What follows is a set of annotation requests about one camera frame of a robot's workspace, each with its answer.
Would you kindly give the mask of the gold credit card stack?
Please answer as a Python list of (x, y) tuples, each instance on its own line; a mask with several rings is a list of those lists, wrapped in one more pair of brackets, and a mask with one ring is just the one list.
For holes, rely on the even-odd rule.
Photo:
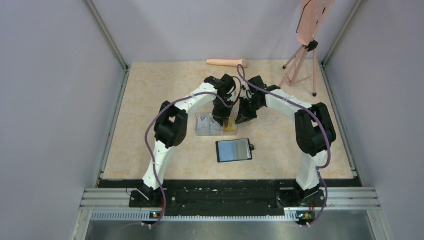
[(229, 118), (222, 126), (222, 131), (226, 135), (236, 135), (238, 132), (238, 126), (234, 118)]

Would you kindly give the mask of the clear plastic card box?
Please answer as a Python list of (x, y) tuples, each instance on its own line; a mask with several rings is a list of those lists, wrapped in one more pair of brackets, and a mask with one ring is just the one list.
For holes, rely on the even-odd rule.
[(212, 113), (196, 113), (195, 134), (198, 137), (235, 136), (238, 134), (236, 117), (231, 115), (227, 124), (221, 126), (216, 120), (214, 120)]

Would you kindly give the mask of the black card holder wallet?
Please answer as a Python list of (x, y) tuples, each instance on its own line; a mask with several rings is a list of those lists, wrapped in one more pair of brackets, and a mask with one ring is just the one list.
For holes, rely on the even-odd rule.
[(216, 141), (215, 146), (218, 163), (252, 160), (255, 150), (248, 138)]

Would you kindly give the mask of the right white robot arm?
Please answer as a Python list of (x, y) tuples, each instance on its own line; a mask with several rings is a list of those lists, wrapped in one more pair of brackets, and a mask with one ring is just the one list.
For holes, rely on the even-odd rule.
[(257, 118), (261, 108), (274, 109), (294, 122), (295, 139), (300, 148), (301, 167), (295, 179), (293, 200), (299, 206), (307, 206), (314, 198), (312, 190), (320, 185), (319, 170), (331, 145), (336, 140), (336, 131), (328, 107), (320, 102), (306, 103), (284, 92), (279, 86), (267, 86), (260, 76), (244, 81), (244, 96), (239, 100), (236, 124)]

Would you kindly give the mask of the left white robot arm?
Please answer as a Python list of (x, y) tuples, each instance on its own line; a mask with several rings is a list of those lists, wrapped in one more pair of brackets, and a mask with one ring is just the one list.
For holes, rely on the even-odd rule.
[(147, 206), (154, 207), (160, 202), (159, 190), (167, 164), (176, 147), (186, 138), (189, 117), (204, 105), (213, 103), (214, 121), (222, 128), (227, 127), (235, 105), (235, 90), (236, 82), (232, 76), (224, 74), (220, 79), (209, 76), (187, 96), (161, 105), (158, 115), (147, 128), (148, 131), (154, 130), (154, 148), (148, 147), (151, 160), (138, 188), (141, 200)]

